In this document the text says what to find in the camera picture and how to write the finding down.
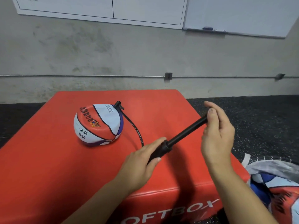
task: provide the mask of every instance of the basketball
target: basketball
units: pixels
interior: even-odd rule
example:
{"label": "basketball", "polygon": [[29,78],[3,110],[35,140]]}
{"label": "basketball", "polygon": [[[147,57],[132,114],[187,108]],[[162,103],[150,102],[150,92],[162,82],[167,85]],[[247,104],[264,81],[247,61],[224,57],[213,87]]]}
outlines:
{"label": "basketball", "polygon": [[123,116],[109,104],[81,107],[74,118],[74,129],[86,145],[106,145],[120,136]]}

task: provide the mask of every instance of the forearm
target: forearm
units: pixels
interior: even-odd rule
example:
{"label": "forearm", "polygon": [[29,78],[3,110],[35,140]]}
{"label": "forearm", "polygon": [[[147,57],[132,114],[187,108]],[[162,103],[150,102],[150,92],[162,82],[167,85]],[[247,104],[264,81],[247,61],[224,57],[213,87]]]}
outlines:
{"label": "forearm", "polygon": [[62,224],[104,224],[115,208],[128,196],[115,180],[104,185],[96,194]]}
{"label": "forearm", "polygon": [[209,168],[230,224],[277,224],[231,165]]}

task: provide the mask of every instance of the right hand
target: right hand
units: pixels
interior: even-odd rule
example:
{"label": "right hand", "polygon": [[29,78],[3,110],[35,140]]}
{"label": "right hand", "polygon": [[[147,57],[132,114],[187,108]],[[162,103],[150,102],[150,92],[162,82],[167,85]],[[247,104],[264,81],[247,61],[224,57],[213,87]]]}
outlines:
{"label": "right hand", "polygon": [[235,128],[222,108],[205,101],[209,107],[207,127],[202,136],[201,151],[208,168],[231,166],[230,153],[234,143]]}

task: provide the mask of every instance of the logo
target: logo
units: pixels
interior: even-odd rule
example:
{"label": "logo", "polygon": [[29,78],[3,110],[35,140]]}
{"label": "logo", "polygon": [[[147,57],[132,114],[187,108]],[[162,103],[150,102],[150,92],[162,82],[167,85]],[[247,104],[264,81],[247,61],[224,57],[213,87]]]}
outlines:
{"label": "logo", "polygon": [[90,122],[92,127],[100,127],[101,125],[98,123],[98,121],[93,120],[92,122]]}

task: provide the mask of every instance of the left hand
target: left hand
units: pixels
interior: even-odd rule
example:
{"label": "left hand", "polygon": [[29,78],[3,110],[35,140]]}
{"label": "left hand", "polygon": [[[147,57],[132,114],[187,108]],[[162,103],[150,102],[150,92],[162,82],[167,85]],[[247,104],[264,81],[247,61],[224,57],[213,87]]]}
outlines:
{"label": "left hand", "polygon": [[144,186],[152,176],[161,158],[154,158],[148,165],[147,162],[153,151],[155,151],[164,140],[166,140],[165,137],[159,138],[153,143],[145,145],[138,151],[128,155],[117,176],[114,178],[116,184],[125,188],[128,194]]}

